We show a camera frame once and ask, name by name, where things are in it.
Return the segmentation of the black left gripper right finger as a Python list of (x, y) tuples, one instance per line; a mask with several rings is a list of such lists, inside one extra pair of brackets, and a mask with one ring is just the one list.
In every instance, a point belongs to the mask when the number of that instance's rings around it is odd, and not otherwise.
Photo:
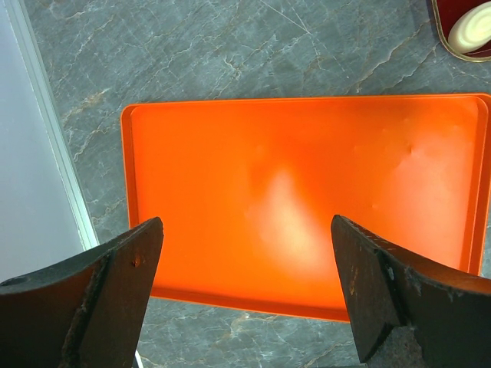
[(369, 367), (488, 367), (490, 280), (432, 261), (350, 219), (331, 222), (358, 358)]

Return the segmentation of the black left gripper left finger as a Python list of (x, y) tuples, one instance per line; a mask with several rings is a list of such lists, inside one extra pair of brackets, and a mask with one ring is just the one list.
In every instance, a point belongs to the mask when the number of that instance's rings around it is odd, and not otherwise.
[(152, 218), (1, 284), (3, 367), (131, 367), (163, 244)]

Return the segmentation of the orange box lid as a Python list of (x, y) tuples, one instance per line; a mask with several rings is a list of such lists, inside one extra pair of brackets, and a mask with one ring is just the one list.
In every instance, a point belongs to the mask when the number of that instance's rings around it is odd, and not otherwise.
[(153, 297), (346, 321), (335, 215), (481, 271), (488, 94), (136, 103), (120, 127), (129, 223), (163, 222)]

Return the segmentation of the dark red lacquer tray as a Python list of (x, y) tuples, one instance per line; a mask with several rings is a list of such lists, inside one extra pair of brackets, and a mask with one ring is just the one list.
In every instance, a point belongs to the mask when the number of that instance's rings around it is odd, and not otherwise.
[(473, 8), (485, 3), (486, 1), (477, 0), (430, 1), (438, 37), (445, 49), (454, 57), (473, 63), (490, 62), (490, 41), (487, 41), (477, 50), (467, 53), (453, 50), (448, 42), (451, 28), (457, 23), (457, 21)]

